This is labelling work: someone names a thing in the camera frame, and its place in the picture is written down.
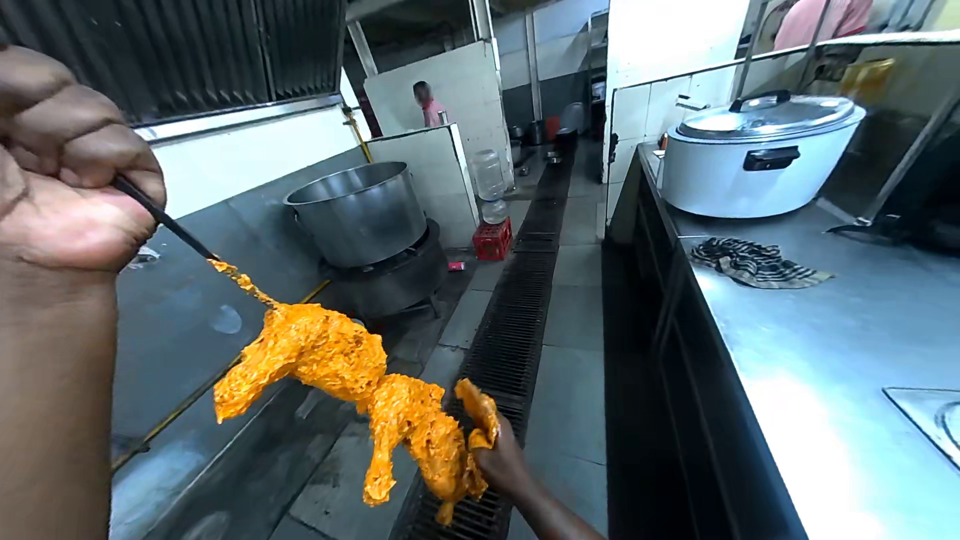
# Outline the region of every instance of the kitchen counter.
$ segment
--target kitchen counter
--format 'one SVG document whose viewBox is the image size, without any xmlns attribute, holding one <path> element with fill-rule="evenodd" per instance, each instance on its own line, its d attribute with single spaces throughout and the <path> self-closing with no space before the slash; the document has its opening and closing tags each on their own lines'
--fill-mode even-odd
<svg viewBox="0 0 960 540">
<path fill-rule="evenodd" d="M 636 150 L 651 179 L 652 150 Z M 960 258 L 824 233 L 842 222 L 815 203 L 750 220 L 658 205 L 687 253 L 733 236 L 836 274 L 754 289 L 686 260 L 809 538 L 957 538 L 960 471 L 882 389 L 960 389 Z"/>
</svg>

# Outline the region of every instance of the hand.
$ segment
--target hand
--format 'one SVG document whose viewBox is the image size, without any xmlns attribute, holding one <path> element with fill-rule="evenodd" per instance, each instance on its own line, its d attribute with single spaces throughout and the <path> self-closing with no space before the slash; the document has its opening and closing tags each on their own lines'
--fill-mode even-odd
<svg viewBox="0 0 960 540">
<path fill-rule="evenodd" d="M 0 262 L 117 272 L 153 233 L 109 184 L 166 202 L 159 163 L 104 95 L 61 63 L 0 45 Z"/>
<path fill-rule="evenodd" d="M 473 451 L 473 458 L 484 479 L 497 491 L 513 498 L 529 489 L 532 480 L 513 427 L 500 413 L 496 413 L 496 418 L 500 421 L 500 436 L 493 444 L 493 450 L 478 448 Z"/>
</svg>

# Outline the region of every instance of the floor drain grate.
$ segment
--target floor drain grate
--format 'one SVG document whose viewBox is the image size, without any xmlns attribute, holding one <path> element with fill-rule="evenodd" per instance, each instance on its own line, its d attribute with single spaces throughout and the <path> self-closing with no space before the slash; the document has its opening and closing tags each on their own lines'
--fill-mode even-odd
<svg viewBox="0 0 960 540">
<path fill-rule="evenodd" d="M 548 166 L 540 176 L 534 201 L 516 234 L 514 254 L 493 290 L 460 368 L 460 378 L 469 377 L 496 400 L 521 446 L 540 367 L 543 328 L 570 185 L 572 149 L 568 155 L 568 160 Z M 459 400 L 451 397 L 446 410 L 467 433 L 473 429 Z M 492 489 L 480 501 L 466 499 L 458 503 L 448 528 L 434 520 L 440 504 L 417 476 L 403 502 L 391 540 L 501 540 L 507 536 L 513 507 Z"/>
</svg>

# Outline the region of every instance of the cloth rag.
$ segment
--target cloth rag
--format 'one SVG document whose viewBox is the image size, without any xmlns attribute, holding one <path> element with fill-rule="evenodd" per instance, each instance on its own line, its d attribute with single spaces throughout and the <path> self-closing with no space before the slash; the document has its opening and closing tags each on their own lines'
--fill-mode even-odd
<svg viewBox="0 0 960 540">
<path fill-rule="evenodd" d="M 690 258 L 736 282 L 763 289 L 805 288 L 834 277 L 783 258 L 780 246 L 739 238 L 710 238 L 690 250 Z"/>
</svg>

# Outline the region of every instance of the red plastic crate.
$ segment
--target red plastic crate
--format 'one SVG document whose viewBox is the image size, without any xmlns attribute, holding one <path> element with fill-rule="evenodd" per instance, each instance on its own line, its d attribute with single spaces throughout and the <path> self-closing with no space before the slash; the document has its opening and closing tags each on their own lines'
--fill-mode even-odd
<svg viewBox="0 0 960 540">
<path fill-rule="evenodd" d="M 514 231 L 508 217 L 502 223 L 483 223 L 473 234 L 473 252 L 480 260 L 503 260 L 514 242 Z"/>
</svg>

